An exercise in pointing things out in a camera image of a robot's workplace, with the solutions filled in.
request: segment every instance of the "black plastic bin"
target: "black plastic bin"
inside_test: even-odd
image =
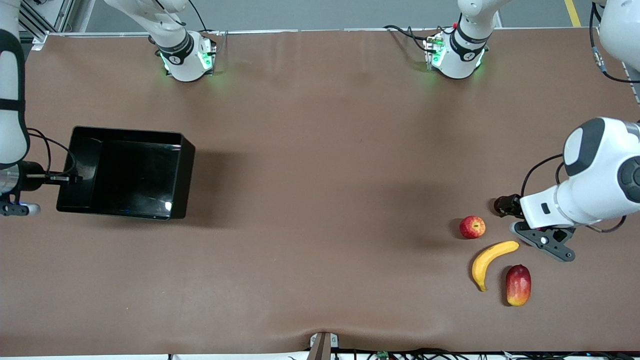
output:
[[[69,149],[83,180],[60,187],[58,211],[185,217],[195,147],[182,134],[77,126]]]

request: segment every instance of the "brown tabletop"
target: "brown tabletop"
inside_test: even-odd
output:
[[[514,238],[492,198],[585,120],[640,119],[586,29],[497,31],[491,47],[453,81],[390,33],[232,35],[215,76],[179,83],[146,38],[50,37],[29,55],[28,124],[62,142],[76,125],[184,133],[189,208],[136,221],[58,213],[53,186],[25,193],[43,211],[0,222],[0,355],[281,352],[317,331],[343,348],[638,350],[637,215],[579,229],[573,263],[523,245],[486,293],[470,280],[474,254]],[[28,159],[44,154],[34,142]],[[467,215],[482,238],[460,239]],[[532,297],[507,307],[517,264]]]

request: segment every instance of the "yellow banana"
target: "yellow banana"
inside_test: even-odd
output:
[[[518,250],[519,247],[520,244],[513,240],[503,241],[484,249],[476,257],[474,264],[471,266],[471,275],[476,284],[478,284],[480,291],[486,291],[484,278],[486,277],[486,269],[489,267],[489,264],[498,256],[514,252]]]

